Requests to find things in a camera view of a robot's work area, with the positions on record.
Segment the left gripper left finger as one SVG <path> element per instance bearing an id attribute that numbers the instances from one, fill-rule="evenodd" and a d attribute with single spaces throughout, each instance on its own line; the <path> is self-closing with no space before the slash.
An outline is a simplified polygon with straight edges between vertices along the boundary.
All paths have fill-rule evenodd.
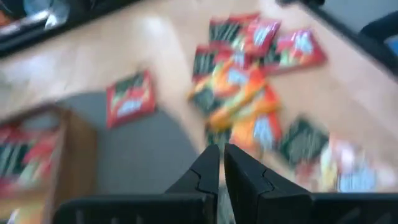
<path id="1" fill-rule="evenodd" d="M 208 146 L 162 194 L 97 195 L 61 204 L 54 224 L 216 223 L 220 150 Z"/>

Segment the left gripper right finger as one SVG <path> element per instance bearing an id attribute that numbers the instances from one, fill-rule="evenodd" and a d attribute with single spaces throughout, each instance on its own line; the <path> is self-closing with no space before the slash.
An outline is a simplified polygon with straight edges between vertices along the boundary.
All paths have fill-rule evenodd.
<path id="1" fill-rule="evenodd" d="M 397 194 L 311 193 L 234 144 L 224 171 L 236 223 L 397 224 Z"/>

